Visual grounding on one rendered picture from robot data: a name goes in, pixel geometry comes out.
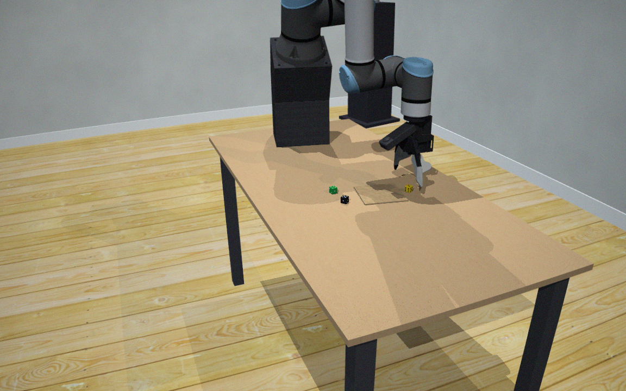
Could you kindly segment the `tan textured mat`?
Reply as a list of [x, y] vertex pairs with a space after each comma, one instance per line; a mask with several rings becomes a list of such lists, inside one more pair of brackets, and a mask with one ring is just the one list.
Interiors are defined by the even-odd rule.
[[354, 186], [354, 189], [365, 205], [408, 202], [395, 183]]

